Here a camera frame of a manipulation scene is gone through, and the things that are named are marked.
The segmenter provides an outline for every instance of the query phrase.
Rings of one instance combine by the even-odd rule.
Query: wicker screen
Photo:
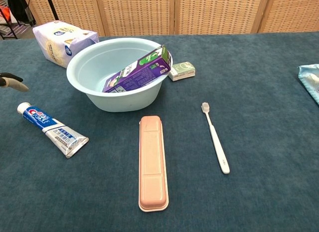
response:
[[[259,32],[319,30],[319,0],[270,0]]]
[[[254,23],[259,24],[258,21],[255,22],[255,18],[262,0],[175,2],[176,34],[234,34],[250,33]]]
[[[54,21],[54,16],[48,0],[30,0],[30,10],[37,25]]]
[[[96,0],[52,0],[59,20],[104,36]]]
[[[98,0],[108,35],[173,34],[174,0]]]

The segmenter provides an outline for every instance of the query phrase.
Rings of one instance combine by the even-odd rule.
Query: white toothbrush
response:
[[[228,162],[226,160],[225,153],[224,153],[223,148],[221,147],[221,144],[219,142],[217,133],[215,131],[215,127],[211,123],[209,115],[208,115],[209,105],[207,102],[203,102],[203,104],[201,105],[201,110],[206,114],[206,117],[207,117],[211,138],[213,139],[213,143],[214,143],[214,147],[215,147],[215,151],[216,151],[216,155],[217,155],[217,159],[218,159],[220,168],[224,174],[229,174],[230,170],[229,170]]]

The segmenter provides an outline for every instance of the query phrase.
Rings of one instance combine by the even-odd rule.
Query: teal tablecloth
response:
[[[0,231],[318,231],[319,107],[298,80],[319,33],[147,36],[196,76],[167,78],[156,101],[108,113],[44,59],[34,39],[0,41]],[[30,102],[89,143],[67,160],[16,108]],[[230,165],[221,173],[202,102]],[[169,206],[138,206],[139,120],[163,123]]]

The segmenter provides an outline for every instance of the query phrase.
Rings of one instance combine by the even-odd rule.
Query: soap bar package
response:
[[[170,71],[171,55],[163,45],[114,74],[105,82],[103,92],[125,92],[150,84]]]
[[[96,32],[58,20],[33,28],[33,33],[44,57],[65,68],[78,52],[99,42]]]
[[[319,64],[300,66],[298,77],[309,94],[319,104]]]
[[[168,76],[172,81],[195,76],[195,67],[189,62],[174,64]]]

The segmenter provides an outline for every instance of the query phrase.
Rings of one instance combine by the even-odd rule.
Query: purple box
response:
[[[170,52],[160,46],[107,79],[103,92],[131,91],[150,84],[170,71],[170,62]]]

